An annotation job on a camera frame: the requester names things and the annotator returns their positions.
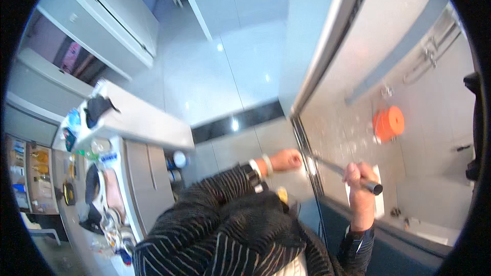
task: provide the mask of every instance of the person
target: person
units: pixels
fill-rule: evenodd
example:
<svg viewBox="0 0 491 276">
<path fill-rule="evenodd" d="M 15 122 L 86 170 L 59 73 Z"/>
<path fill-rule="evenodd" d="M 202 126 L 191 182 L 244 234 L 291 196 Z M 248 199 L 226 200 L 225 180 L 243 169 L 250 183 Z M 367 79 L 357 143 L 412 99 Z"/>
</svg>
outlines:
<svg viewBox="0 0 491 276">
<path fill-rule="evenodd" d="M 377 181 L 377 176 L 366 163 L 351 163 L 345 169 L 353 218 L 334 256 L 298 220 L 296 211 L 261 184 L 273 172 L 301 166 L 298 150 L 281 150 L 183 190 L 135 247 L 135 274 L 364 274 L 374 241 L 375 198 L 359 181 Z"/>
</svg>

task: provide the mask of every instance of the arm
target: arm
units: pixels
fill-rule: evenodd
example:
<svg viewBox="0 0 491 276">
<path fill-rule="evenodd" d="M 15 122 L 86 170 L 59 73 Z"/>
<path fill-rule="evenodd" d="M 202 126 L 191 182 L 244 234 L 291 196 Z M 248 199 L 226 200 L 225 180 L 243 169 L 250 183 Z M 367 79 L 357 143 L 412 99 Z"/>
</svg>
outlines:
<svg viewBox="0 0 491 276">
<path fill-rule="evenodd" d="M 350 204 L 353 219 L 346 235 L 341 241 L 338 260 L 349 274 L 363 275 L 372 256 L 374 243 L 374 204 L 373 194 L 360 186 L 361 180 L 378 181 L 377 175 L 366 163 L 349 164 L 345 170 L 343 182 L 351 187 Z"/>
<path fill-rule="evenodd" d="M 274 171 L 283 171 L 300 167 L 300 158 L 296 149 L 284 149 L 271 156 L 270 161 Z M 251 160 L 243 166 L 237 165 L 190 186 L 181 194 L 174 208 L 189 204 L 209 208 L 225 205 L 232 199 L 254 193 L 254 187 L 268 174 L 266 162 L 262 158 Z"/>
</svg>

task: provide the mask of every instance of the black striped sweater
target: black striped sweater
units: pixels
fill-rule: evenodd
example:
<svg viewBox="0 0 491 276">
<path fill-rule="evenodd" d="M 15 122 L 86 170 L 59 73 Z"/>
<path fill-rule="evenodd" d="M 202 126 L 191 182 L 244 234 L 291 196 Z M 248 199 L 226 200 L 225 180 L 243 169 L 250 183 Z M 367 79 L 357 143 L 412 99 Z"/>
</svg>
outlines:
<svg viewBox="0 0 491 276">
<path fill-rule="evenodd" d="M 309 275 L 365 273 L 373 235 L 348 234 L 336 258 L 275 193 L 255 193 L 257 183 L 251 166 L 237 165 L 184 190 L 136 246 L 135 274 L 271 275 L 301 252 Z"/>
</svg>

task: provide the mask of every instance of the floor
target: floor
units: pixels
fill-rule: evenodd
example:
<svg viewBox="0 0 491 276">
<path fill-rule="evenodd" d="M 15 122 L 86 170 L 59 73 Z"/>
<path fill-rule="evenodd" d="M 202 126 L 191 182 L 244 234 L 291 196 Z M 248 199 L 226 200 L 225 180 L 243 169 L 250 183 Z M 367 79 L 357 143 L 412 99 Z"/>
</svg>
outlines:
<svg viewBox="0 0 491 276">
<path fill-rule="evenodd" d="M 131 82 L 104 77 L 191 126 L 278 96 L 286 20 L 243 27 L 207 41 L 187 2 L 157 0 L 161 24 L 154 67 Z"/>
<path fill-rule="evenodd" d="M 274 154 L 285 148 L 298 148 L 293 127 L 285 117 L 256 125 L 238 134 L 219 137 L 196 145 L 190 155 L 190 165 L 183 171 L 186 185 L 200 181 L 237 163 Z M 315 232 L 319 213 L 314 193 L 304 168 L 274 174 L 266 178 L 271 190 L 285 187 L 290 198 L 301 204 L 299 218 Z"/>
</svg>

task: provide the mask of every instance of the white cabinet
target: white cabinet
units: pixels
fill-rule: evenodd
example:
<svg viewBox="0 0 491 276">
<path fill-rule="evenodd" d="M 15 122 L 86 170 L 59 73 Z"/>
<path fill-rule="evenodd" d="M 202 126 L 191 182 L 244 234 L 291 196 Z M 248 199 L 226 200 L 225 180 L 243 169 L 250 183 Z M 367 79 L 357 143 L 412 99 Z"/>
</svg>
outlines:
<svg viewBox="0 0 491 276">
<path fill-rule="evenodd" d="M 142 0 L 40 0 L 37 9 L 129 80 L 153 66 L 159 23 Z"/>
</svg>

